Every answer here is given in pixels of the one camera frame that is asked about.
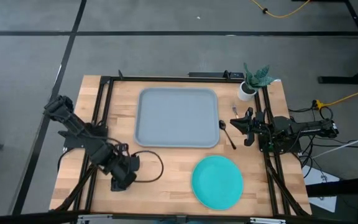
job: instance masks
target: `white cable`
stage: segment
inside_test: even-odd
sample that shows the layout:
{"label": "white cable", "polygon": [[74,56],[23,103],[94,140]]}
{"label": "white cable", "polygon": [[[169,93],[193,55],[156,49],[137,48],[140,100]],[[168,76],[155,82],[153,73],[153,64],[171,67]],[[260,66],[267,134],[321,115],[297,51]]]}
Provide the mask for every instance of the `white cable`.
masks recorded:
{"label": "white cable", "polygon": [[348,144],[345,144],[343,146],[336,147],[335,149],[328,150],[328,151],[323,152],[321,154],[318,154],[317,156],[312,157],[312,159],[316,159],[317,157],[320,157],[320,156],[322,156],[324,154],[327,154],[327,153],[330,153],[330,152],[333,152],[333,151],[337,151],[338,149],[342,149],[344,147],[351,146],[351,145],[356,144],[356,143],[358,143],[358,140],[354,141],[354,142],[351,142],[351,143],[348,143]]}

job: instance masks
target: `spoon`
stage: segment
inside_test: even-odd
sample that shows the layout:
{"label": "spoon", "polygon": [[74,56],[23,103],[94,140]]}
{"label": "spoon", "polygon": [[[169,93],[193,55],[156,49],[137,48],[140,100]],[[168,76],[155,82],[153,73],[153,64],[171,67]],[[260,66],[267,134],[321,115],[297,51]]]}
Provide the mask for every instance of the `spoon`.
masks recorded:
{"label": "spoon", "polygon": [[231,146],[233,147],[233,149],[237,149],[237,147],[234,145],[234,143],[231,141],[227,131],[226,131],[226,123],[223,121],[223,120],[220,120],[219,121],[219,128],[222,129],[225,133],[226,133],[226,136],[229,138],[229,141],[231,143]]}

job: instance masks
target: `yellow cable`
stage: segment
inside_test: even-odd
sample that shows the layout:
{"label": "yellow cable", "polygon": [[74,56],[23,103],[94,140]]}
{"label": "yellow cable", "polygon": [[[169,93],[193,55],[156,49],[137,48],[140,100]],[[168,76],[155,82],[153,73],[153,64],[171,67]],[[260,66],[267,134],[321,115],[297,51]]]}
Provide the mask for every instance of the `yellow cable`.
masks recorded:
{"label": "yellow cable", "polygon": [[346,99],[349,99],[349,98],[351,98],[351,97],[353,97],[353,96],[357,96],[358,95],[358,93],[355,93],[355,94],[352,94],[352,95],[350,95],[350,96],[347,96],[347,97],[344,97],[344,98],[342,98],[342,99],[340,99],[340,100],[337,100],[337,101],[335,101],[335,102],[332,102],[332,103],[322,103],[322,102],[320,102],[319,100],[316,100],[317,101],[317,107],[318,107],[318,109],[320,110],[323,106],[332,106],[332,105],[335,105],[335,104],[337,104],[337,103],[340,103],[340,102],[342,102],[342,101],[344,101],[344,100],[346,100]]}
{"label": "yellow cable", "polygon": [[[257,6],[259,6],[259,8],[260,8],[261,10],[264,10],[264,9],[265,9],[265,8],[262,7],[257,1],[255,1],[255,0],[251,0],[251,1],[253,1]],[[298,12],[301,8],[303,8],[303,6],[305,6],[306,4],[308,4],[310,1],[311,1],[311,0],[307,0],[307,1],[306,1],[305,3],[303,3],[298,9],[295,9],[293,12],[290,12],[290,13],[288,13],[287,15],[284,15],[284,16],[276,16],[276,15],[271,14],[271,13],[268,12],[268,11],[266,11],[266,14],[268,14],[268,15],[274,17],[274,18],[279,18],[279,19],[286,18],[286,17],[288,17],[288,16],[290,16],[290,15],[292,15],[292,14]]]}

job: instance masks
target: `white pot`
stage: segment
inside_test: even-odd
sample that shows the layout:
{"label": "white pot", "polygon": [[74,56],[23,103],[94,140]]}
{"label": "white pot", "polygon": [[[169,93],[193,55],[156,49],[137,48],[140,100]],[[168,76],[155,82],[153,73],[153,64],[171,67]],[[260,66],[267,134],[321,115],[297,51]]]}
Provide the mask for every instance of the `white pot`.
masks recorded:
{"label": "white pot", "polygon": [[256,94],[256,91],[254,90],[254,93],[246,93],[242,90],[242,86],[246,85],[245,82],[242,82],[239,86],[239,92],[238,92],[238,96],[240,98],[240,100],[242,101],[250,101],[254,99],[254,95]]}

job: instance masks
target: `plant leaf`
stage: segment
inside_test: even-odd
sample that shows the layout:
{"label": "plant leaf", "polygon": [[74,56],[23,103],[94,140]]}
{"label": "plant leaf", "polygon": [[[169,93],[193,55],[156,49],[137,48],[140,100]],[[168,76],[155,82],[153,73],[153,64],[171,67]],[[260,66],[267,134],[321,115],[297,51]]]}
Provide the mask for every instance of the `plant leaf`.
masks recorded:
{"label": "plant leaf", "polygon": [[250,83],[246,83],[247,84],[247,88],[249,89],[249,90],[252,90],[252,89],[254,89],[255,87],[253,87]]}
{"label": "plant leaf", "polygon": [[275,78],[272,78],[272,77],[263,77],[263,78],[259,79],[258,86],[259,87],[267,86],[267,85],[271,84],[274,80],[275,80]]}
{"label": "plant leaf", "polygon": [[245,81],[246,81],[247,85],[251,83],[251,78],[252,78],[252,75],[246,74]]}
{"label": "plant leaf", "polygon": [[255,74],[255,77],[257,77],[257,78],[265,77],[269,72],[269,68],[270,68],[269,65],[266,65],[262,69],[258,70]]}
{"label": "plant leaf", "polygon": [[258,91],[259,87],[252,86],[252,87],[250,87],[249,89],[250,89],[250,90]]}
{"label": "plant leaf", "polygon": [[252,86],[259,86],[259,83],[260,83],[260,80],[259,80],[257,77],[252,77],[252,78],[250,79],[250,84],[251,84]]}
{"label": "plant leaf", "polygon": [[246,75],[247,75],[246,79],[248,80],[248,78],[252,78],[254,75],[248,70],[248,66],[245,62],[244,62],[244,68],[246,70]]}

